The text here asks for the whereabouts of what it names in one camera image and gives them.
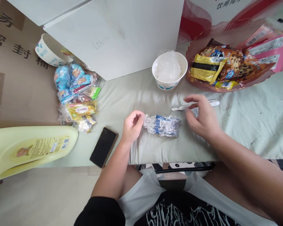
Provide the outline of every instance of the cardboard box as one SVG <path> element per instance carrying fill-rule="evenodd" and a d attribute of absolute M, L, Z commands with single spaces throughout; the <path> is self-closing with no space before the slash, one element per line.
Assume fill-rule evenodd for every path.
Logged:
<path fill-rule="evenodd" d="M 45 33 L 7 1 L 0 1 L 0 128 L 59 125 L 56 67 L 35 53 Z"/>

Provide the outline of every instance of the floor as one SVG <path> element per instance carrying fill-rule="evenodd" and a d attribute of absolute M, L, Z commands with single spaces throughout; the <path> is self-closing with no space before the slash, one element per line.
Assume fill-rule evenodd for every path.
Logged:
<path fill-rule="evenodd" d="M 0 226 L 72 226 L 99 174 L 96 166 L 36 168 L 4 179 Z"/>

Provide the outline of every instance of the table surface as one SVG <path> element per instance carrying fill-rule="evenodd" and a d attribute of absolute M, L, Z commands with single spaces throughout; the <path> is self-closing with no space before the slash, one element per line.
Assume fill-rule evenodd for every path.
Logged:
<path fill-rule="evenodd" d="M 177 46 L 185 54 L 188 44 Z M 89 134 L 79 134 L 73 150 L 65 157 L 42 167 L 91 166 L 90 155 L 103 127 L 122 136 L 124 119 L 133 111 L 146 114 L 182 117 L 178 138 L 159 137 L 142 128 L 134 142 L 129 164 L 204 162 L 217 160 L 208 144 L 190 131 L 184 111 L 171 108 L 186 105 L 183 98 L 203 94 L 209 100 L 219 100 L 215 107 L 221 128 L 232 138 L 266 159 L 283 159 L 283 72 L 261 84 L 232 93 L 210 93 L 193 87 L 185 77 L 174 90 L 160 90 L 151 68 L 111 81 L 101 81 L 98 98 L 97 124 Z"/>

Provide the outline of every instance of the black sleeve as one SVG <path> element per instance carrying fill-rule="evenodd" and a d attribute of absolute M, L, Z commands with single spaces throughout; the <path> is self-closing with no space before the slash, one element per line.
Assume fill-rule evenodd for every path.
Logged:
<path fill-rule="evenodd" d="M 125 216 L 115 199 L 91 197 L 74 226 L 125 225 Z"/>

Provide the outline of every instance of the yellow snack package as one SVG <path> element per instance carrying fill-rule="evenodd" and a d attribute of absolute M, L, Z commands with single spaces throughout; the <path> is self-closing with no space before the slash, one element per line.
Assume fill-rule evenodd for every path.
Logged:
<path fill-rule="evenodd" d="M 239 83 L 235 81 L 215 81 L 212 85 L 217 88 L 226 88 L 226 89 L 232 89 L 234 86 L 238 85 Z"/>
<path fill-rule="evenodd" d="M 226 61 L 227 58 L 220 56 L 207 57 L 197 54 L 191 67 L 191 76 L 212 85 Z"/>
<path fill-rule="evenodd" d="M 66 110 L 69 112 L 73 120 L 77 120 L 80 116 L 89 116 L 96 113 L 97 101 L 86 101 L 76 104 L 66 104 Z"/>
<path fill-rule="evenodd" d="M 96 121 L 91 116 L 82 116 L 77 118 L 76 123 L 79 132 L 90 133 Z"/>

